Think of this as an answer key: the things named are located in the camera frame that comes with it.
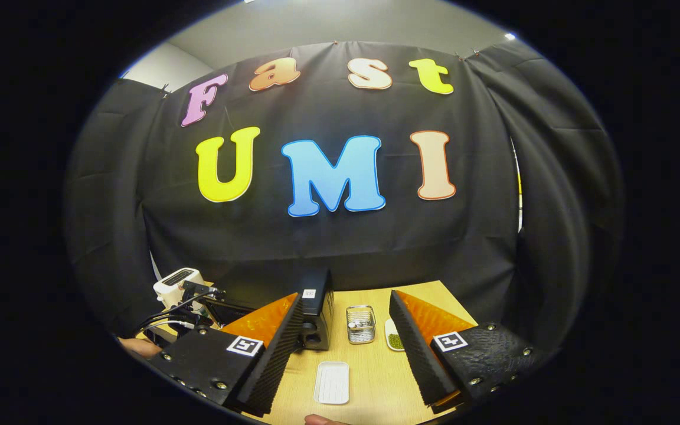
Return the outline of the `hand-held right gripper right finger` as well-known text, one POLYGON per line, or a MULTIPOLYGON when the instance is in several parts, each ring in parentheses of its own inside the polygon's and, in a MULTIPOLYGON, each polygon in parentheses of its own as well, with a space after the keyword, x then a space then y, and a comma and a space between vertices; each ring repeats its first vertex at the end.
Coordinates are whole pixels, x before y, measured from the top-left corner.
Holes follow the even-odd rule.
POLYGON ((545 350, 500 323, 475 325, 400 290, 391 291, 389 312, 434 413, 487 403, 545 362, 545 350))

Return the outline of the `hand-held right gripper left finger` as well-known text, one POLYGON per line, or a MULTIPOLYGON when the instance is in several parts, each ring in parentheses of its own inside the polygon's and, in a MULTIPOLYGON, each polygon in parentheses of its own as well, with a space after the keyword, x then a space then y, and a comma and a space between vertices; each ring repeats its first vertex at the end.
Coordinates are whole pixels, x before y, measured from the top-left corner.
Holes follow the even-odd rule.
POLYGON ((303 315, 302 297, 292 293, 220 330, 196 326, 149 363, 210 404, 262 417, 272 411, 303 315))

